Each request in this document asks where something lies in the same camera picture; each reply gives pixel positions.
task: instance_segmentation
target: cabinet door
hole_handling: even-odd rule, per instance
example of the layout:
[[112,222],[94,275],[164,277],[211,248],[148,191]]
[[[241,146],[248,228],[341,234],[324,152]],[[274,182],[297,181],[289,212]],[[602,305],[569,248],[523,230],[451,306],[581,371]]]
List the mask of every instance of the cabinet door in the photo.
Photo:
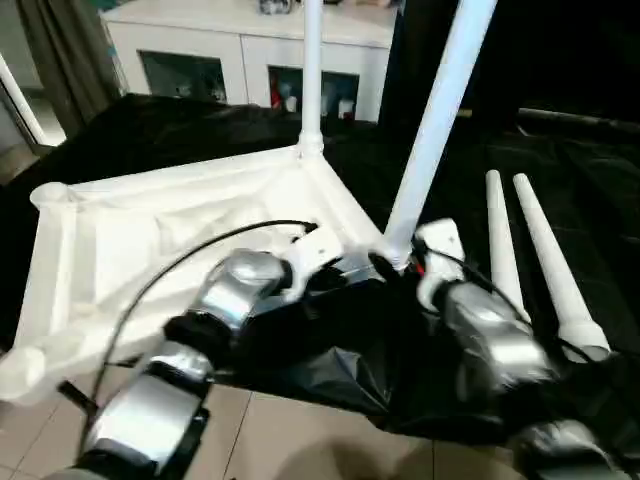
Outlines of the cabinet door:
[[[249,102],[262,107],[293,96],[302,106],[302,40],[242,35]],[[323,113],[340,115],[352,109],[357,120],[377,121],[387,73],[389,50],[332,43],[322,44]]]
[[247,103],[240,36],[109,22],[128,91]]

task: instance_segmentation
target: white plastic pipe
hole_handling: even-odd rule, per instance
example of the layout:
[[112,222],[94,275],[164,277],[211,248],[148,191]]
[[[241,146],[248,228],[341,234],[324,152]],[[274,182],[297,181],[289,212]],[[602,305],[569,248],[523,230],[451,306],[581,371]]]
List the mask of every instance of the white plastic pipe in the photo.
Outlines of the white plastic pipe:
[[611,351],[607,337],[591,318],[529,179],[520,173],[513,183],[558,315],[558,336],[596,360],[606,357]]
[[490,170],[487,172],[486,180],[491,280],[517,307],[524,311],[500,174],[496,170]]
[[304,70],[302,72],[302,131],[300,150],[305,155],[322,152],[320,97],[322,85],[322,1],[304,2]]
[[387,255],[402,268],[442,151],[497,0],[460,0],[420,129],[385,230]]
[[20,90],[20,87],[18,86],[15,78],[13,78],[11,70],[9,70],[9,66],[4,61],[4,58],[2,58],[1,54],[0,81],[4,85],[4,88],[7,89],[9,97],[11,97],[11,100],[15,104],[16,109],[20,113],[20,116],[24,120],[24,123],[27,125],[27,128],[33,135],[33,139],[36,141],[36,143],[40,145],[49,145],[49,142],[47,142],[47,137],[44,134],[44,131],[42,130],[38,119],[36,119],[36,116],[33,114],[29,103],[27,103],[27,99],[24,98],[22,90]]

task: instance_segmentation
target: white cabinet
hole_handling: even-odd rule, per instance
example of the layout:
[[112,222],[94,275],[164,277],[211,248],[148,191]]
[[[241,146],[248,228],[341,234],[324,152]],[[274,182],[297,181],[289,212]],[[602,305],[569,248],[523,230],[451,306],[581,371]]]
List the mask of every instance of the white cabinet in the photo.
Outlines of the white cabinet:
[[[231,105],[247,103],[238,35],[132,23],[110,23],[109,34],[129,92],[189,96],[182,90],[180,76],[188,76],[191,63],[191,70],[210,69],[216,76],[220,75],[220,79],[212,81],[222,81],[224,101]],[[205,62],[210,64],[209,69],[203,66]],[[172,74],[173,92],[168,91],[169,79],[162,78],[163,72],[167,76]]]
[[[269,107],[286,90],[300,108],[302,7],[267,16],[258,0],[135,0],[103,20],[130,92]],[[325,6],[323,20],[325,110],[352,104],[356,119],[376,121],[395,11]]]

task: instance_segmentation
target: black cable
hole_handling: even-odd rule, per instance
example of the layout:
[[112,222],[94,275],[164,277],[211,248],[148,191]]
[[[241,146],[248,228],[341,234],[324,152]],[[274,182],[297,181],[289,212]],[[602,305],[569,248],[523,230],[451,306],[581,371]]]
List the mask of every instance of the black cable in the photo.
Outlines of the black cable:
[[[316,228],[318,228],[318,224],[317,223],[313,223],[313,222],[304,222],[301,220],[269,220],[266,222],[259,222],[259,223],[253,223],[251,225],[246,225],[244,227],[240,227],[237,228],[235,230],[231,230],[230,232],[227,233],[223,233],[222,235],[218,235],[214,238],[210,238],[208,240],[205,240],[204,242],[196,245],[195,247],[187,250],[186,252],[184,252],[182,255],[180,255],[177,259],[175,259],[173,262],[171,262],[170,264],[166,265],[165,267],[163,267],[159,272],[157,272],[153,277],[151,277],[151,279],[149,279],[149,281],[138,291],[138,293],[136,294],[135,297],[133,297],[133,300],[131,301],[131,303],[129,304],[129,306],[126,308],[126,310],[124,310],[124,312],[122,313],[122,315],[120,316],[120,318],[118,319],[116,326],[113,330],[113,334],[111,335],[111,338],[109,339],[109,343],[107,346],[107,349],[105,350],[105,354],[104,357],[102,359],[102,364],[100,366],[100,369],[98,370],[98,374],[96,375],[96,379],[95,382],[93,384],[93,389],[91,391],[91,396],[89,397],[90,400],[97,404],[98,402],[98,394],[100,393],[100,387],[102,386],[102,382],[104,380],[104,376],[106,374],[107,368],[109,366],[109,362],[111,360],[111,356],[113,355],[113,351],[115,350],[118,338],[120,337],[120,334],[122,333],[122,330],[125,326],[125,324],[127,323],[127,321],[129,320],[129,318],[131,317],[131,314],[133,313],[133,311],[136,309],[136,307],[138,306],[138,304],[140,303],[140,300],[142,300],[142,297],[144,297],[147,292],[149,290],[151,290],[151,288],[153,288],[153,286],[158,283],[158,281],[160,281],[165,275],[167,275],[168,273],[170,273],[171,271],[173,271],[177,266],[179,266],[182,262],[184,262],[185,260],[189,259],[190,257],[192,257],[193,255],[195,255],[196,253],[200,252],[201,250],[204,250],[205,248],[221,242],[223,240],[226,240],[228,238],[234,237],[236,235],[240,235],[241,233],[245,233],[248,232],[250,230],[255,230],[258,228],[264,228],[264,227],[273,227],[273,226],[277,226],[277,225],[300,225],[302,227],[304,227],[305,229],[305,233],[311,233],[313,230],[315,230]],[[84,425],[82,427],[82,432],[80,435],[80,444],[78,446],[78,452],[77,452],[77,457],[80,458],[80,455],[82,454],[82,449],[84,447],[87,435],[89,433],[89,428],[91,426],[91,422],[92,422],[92,417],[90,415],[85,415],[85,420],[84,420]]]
[[[420,253],[422,253],[422,254],[424,254],[424,253],[433,253],[435,255],[438,255],[439,257],[446,258],[447,260],[450,260],[450,261],[458,264],[460,267],[462,267],[462,269],[464,271],[470,273],[471,274],[470,276],[473,277],[475,279],[475,281],[478,284],[480,284],[480,286],[482,288],[484,288],[487,291],[493,291],[496,294],[498,294],[498,296],[513,311],[513,313],[516,316],[516,319],[519,322],[522,322],[525,325],[527,325],[528,327],[531,327],[531,324],[525,319],[525,317],[522,314],[522,312],[520,311],[520,309],[518,307],[516,307],[516,305],[511,301],[511,299],[507,296],[507,294],[503,290],[501,290],[496,284],[494,284],[491,280],[489,280],[489,278],[487,278],[484,274],[482,274],[482,272],[480,272],[479,270],[473,268],[471,265],[469,265],[465,261],[460,260],[459,258],[456,258],[453,255],[449,255],[448,253],[441,252],[439,250],[434,250],[434,249],[430,248],[428,245],[424,245],[424,247],[421,250],[422,251]],[[627,413],[629,413],[629,415],[633,418],[633,420],[636,423],[636,425],[640,426],[640,414],[638,414],[638,412],[636,411],[635,406],[632,406],[633,402],[628,402],[627,398],[626,398],[626,395],[622,395],[621,394],[621,392],[618,389],[618,387],[611,381],[609,376],[604,371],[604,368],[602,367],[602,365],[600,365],[599,362],[593,360],[591,357],[589,357],[589,355],[587,355],[585,352],[583,352],[580,348],[576,347],[575,345],[573,345],[573,344],[571,344],[571,343],[569,343],[566,340],[563,340],[561,338],[558,338],[557,340],[558,340],[558,342],[560,343],[560,345],[562,347],[566,348],[567,350],[571,351],[572,353],[575,353],[580,358],[582,358],[587,364],[593,366],[596,370],[598,370],[598,374],[602,377],[602,379],[604,380],[604,383],[606,383],[609,386],[609,388],[611,388],[611,390],[622,401],[622,403],[627,408]],[[631,471],[630,466],[628,465],[630,462],[622,454],[622,452],[618,451],[618,449],[616,447],[614,447],[613,445],[608,445],[608,450],[610,450],[610,453],[612,454],[612,456],[616,459],[616,461],[618,462],[620,467],[622,467],[622,469],[624,470],[625,474],[629,478],[631,478],[632,480],[640,480],[640,475],[638,475],[634,471]]]

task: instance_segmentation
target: shelf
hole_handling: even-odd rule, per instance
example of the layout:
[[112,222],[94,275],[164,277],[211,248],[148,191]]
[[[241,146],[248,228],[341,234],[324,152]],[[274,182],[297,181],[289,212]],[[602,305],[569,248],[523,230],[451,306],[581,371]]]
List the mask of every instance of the shelf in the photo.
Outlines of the shelf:
[[[326,43],[390,48],[396,10],[362,5],[325,5]],[[258,0],[135,0],[103,14],[107,22],[304,38],[304,8],[288,15],[263,15]]]

